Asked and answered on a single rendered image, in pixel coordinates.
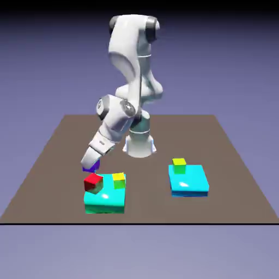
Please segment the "small yellow cube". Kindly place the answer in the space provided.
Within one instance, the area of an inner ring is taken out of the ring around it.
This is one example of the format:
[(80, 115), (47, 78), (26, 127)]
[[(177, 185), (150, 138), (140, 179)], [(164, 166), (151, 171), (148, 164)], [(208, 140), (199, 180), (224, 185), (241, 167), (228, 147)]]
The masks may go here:
[(113, 173), (112, 178), (114, 189), (124, 189), (126, 187), (126, 177), (123, 172)]
[(173, 172), (174, 174), (185, 174), (186, 172), (186, 161), (184, 158), (173, 158)]

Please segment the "small red cube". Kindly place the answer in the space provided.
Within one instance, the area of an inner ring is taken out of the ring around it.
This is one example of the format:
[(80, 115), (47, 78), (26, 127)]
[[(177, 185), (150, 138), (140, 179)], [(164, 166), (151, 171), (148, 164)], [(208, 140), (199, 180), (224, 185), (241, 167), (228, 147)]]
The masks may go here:
[(93, 194), (99, 193), (104, 186), (103, 176), (92, 173), (84, 179), (84, 190)]

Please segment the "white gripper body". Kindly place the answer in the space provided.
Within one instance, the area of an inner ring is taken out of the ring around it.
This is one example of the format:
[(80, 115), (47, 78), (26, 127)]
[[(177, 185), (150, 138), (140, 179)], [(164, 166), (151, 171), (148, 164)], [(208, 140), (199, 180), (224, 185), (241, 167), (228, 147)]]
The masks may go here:
[(88, 147), (82, 160), (81, 165), (85, 169), (91, 169), (92, 166), (102, 157), (102, 155), (97, 152), (92, 147)]

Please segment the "small purple cube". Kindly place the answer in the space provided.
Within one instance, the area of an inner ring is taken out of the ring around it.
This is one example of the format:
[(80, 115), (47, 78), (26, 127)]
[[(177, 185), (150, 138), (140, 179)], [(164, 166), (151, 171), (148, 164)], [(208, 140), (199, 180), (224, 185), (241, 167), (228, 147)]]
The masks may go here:
[(93, 164), (91, 168), (82, 167), (82, 170), (84, 172), (95, 173), (99, 169), (99, 167), (100, 167), (100, 160), (98, 160), (95, 164)]

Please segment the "large cyan box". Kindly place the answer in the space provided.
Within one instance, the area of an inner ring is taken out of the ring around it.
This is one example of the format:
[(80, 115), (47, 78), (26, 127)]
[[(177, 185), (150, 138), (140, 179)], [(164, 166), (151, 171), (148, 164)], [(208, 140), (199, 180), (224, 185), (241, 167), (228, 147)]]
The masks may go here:
[(84, 208), (87, 214), (113, 213), (123, 214), (125, 211), (125, 189), (114, 189), (112, 174), (98, 174), (103, 176), (103, 189), (93, 194), (84, 193)]
[(173, 197), (206, 197), (209, 183), (202, 165), (187, 165), (184, 174), (175, 174), (174, 166), (168, 166)]

